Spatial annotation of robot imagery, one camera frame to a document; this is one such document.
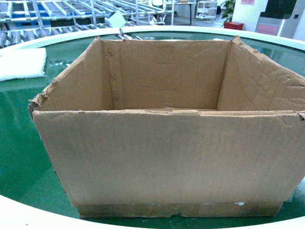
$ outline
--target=box flap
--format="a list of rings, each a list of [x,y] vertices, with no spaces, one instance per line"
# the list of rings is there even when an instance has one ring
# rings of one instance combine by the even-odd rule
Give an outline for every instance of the box flap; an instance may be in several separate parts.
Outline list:
[[[234,38],[217,110],[305,110],[305,78]]]

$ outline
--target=roller conveyor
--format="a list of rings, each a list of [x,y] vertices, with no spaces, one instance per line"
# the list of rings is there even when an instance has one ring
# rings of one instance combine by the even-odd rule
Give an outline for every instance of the roller conveyor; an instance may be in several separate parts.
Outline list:
[[[54,36],[64,33],[95,30],[107,28],[106,24],[90,24],[90,25],[73,25],[66,27],[48,27],[44,28],[47,36]],[[5,48],[10,45],[27,42],[43,37],[41,29],[23,29],[14,31],[0,31],[0,48]]]
[[[134,0],[0,0],[0,22],[37,21],[35,3],[43,21],[91,18],[92,10],[96,18],[107,17],[116,10],[123,15],[136,14]],[[143,3],[138,3],[138,11],[140,15],[166,13],[163,9]]]

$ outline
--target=floor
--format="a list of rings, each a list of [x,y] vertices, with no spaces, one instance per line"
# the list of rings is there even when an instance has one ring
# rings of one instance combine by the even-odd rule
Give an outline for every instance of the floor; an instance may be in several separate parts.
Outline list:
[[[168,25],[171,24],[171,16],[168,15],[168,18],[165,21],[168,21]],[[195,19],[194,14],[192,15],[192,26],[205,26],[205,27],[222,27],[224,24],[225,19],[221,19],[221,15],[217,15],[215,20],[214,19]],[[173,24],[174,25],[189,25],[190,18],[180,17],[179,15],[174,16]]]

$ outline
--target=white cabinet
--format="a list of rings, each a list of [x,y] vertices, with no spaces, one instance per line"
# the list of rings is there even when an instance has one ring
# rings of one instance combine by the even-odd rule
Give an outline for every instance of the white cabinet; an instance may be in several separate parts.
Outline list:
[[[216,17],[217,1],[199,1],[197,4],[196,18],[211,19]]]

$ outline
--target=cardboard box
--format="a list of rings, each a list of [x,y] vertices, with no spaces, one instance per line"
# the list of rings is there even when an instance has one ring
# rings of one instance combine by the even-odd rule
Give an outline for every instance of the cardboard box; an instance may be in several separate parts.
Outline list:
[[[82,217],[272,216],[305,175],[305,80],[232,41],[101,41],[29,106]]]

